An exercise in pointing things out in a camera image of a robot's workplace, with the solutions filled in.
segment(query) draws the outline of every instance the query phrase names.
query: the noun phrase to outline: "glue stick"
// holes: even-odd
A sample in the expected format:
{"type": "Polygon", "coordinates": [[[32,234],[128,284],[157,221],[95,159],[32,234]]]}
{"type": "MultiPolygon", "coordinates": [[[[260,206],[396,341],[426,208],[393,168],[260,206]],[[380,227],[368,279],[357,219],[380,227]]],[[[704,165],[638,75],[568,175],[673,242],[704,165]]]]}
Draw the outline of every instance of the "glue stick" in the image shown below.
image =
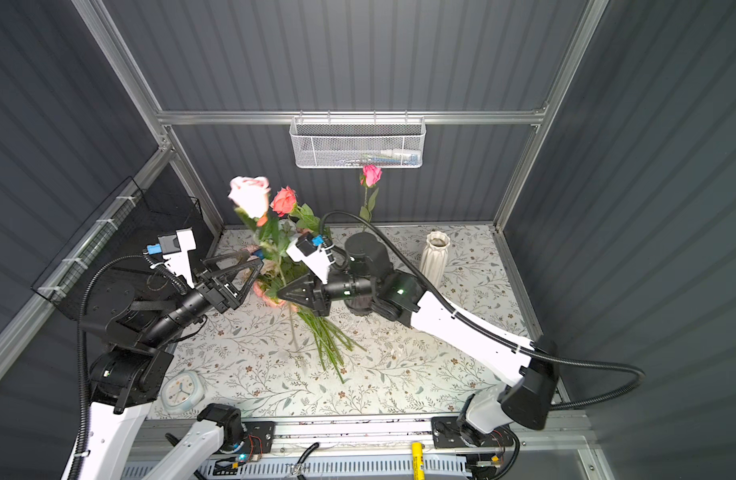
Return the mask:
{"type": "Polygon", "coordinates": [[[424,480],[424,455],[421,453],[421,444],[414,442],[411,445],[413,453],[413,480],[424,480]]]}

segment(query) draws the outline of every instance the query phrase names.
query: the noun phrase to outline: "flower bouquet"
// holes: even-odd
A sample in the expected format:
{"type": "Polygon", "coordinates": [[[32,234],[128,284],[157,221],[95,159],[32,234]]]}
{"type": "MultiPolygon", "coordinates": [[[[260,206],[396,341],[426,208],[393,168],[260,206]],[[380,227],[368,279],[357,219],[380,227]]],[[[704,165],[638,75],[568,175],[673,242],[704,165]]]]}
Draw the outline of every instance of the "flower bouquet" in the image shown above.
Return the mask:
{"type": "Polygon", "coordinates": [[[229,186],[231,188],[229,198],[236,205],[235,212],[253,231],[253,237],[258,242],[258,248],[249,249],[261,250],[264,258],[264,268],[257,283],[253,285],[253,291],[267,305],[278,307],[287,305],[291,316],[296,313],[312,330],[323,369],[327,370],[327,363],[330,363],[344,382],[340,371],[344,359],[339,351],[339,344],[349,351],[355,346],[361,349],[362,347],[327,318],[315,316],[308,308],[293,303],[286,304],[285,300],[277,298],[278,289],[309,272],[306,265],[291,260],[286,249],[296,233],[312,232],[313,235],[319,235],[321,233],[319,218],[309,205],[299,205],[296,192],[290,187],[280,190],[271,204],[277,216],[270,214],[269,181],[265,177],[237,177],[232,179],[229,186]]]}

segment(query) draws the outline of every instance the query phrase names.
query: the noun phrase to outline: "ribbed white vase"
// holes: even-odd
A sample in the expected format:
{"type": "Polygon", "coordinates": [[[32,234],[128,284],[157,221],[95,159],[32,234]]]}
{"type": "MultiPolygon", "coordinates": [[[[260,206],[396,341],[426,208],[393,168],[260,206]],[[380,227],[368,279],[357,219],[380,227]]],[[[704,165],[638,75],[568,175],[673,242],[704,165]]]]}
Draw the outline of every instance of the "ribbed white vase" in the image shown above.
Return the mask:
{"type": "Polygon", "coordinates": [[[448,247],[451,239],[442,232],[431,232],[426,236],[426,246],[421,254],[419,270],[435,286],[440,287],[445,265],[448,264],[448,247]]]}

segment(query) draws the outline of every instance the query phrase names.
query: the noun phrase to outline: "floral pattern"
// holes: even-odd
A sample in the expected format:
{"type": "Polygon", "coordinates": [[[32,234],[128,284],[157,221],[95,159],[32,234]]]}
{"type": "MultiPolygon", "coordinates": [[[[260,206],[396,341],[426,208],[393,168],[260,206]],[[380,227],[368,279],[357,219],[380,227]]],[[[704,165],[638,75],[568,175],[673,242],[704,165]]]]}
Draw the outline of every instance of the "floral pattern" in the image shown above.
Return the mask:
{"type": "MultiPolygon", "coordinates": [[[[426,235],[444,231],[451,247],[440,291],[480,318],[527,336],[491,228],[394,226],[383,231],[416,264],[426,235]]],[[[362,229],[332,230],[334,241],[343,244],[362,229]]],[[[226,230],[217,254],[251,243],[248,230],[226,230]]],[[[177,416],[167,414],[158,399],[150,418],[193,418],[211,402],[235,405],[256,418],[456,412],[473,391],[499,382],[479,362],[427,333],[376,314],[353,316],[343,302],[333,304],[330,319],[365,349],[342,350],[345,383],[334,371],[323,370],[311,333],[288,308],[270,308],[251,294],[238,310],[212,311],[200,333],[178,344],[166,375],[196,371],[205,398],[177,416]]]]}

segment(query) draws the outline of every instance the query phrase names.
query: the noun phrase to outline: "black wire basket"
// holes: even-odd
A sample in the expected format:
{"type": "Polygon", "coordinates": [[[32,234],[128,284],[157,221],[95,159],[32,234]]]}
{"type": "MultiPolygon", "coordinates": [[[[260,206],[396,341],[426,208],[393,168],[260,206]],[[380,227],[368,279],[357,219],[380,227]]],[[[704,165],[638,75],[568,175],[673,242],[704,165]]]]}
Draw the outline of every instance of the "black wire basket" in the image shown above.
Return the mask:
{"type": "MultiPolygon", "coordinates": [[[[66,254],[59,254],[32,284],[32,291],[53,303],[71,320],[79,319],[86,285],[99,268],[111,260],[141,255],[147,245],[158,242],[159,236],[186,228],[192,229],[197,245],[189,252],[191,265],[205,258],[213,243],[213,234],[203,220],[197,198],[153,189],[136,189],[108,219],[97,220],[97,223],[101,225],[76,255],[65,258],[66,254]]],[[[67,251],[70,251],[68,246],[62,250],[67,251]]],[[[131,283],[136,297],[141,300],[163,300],[175,292],[143,257],[115,264],[98,279],[94,289],[103,289],[119,280],[131,283]]]]}

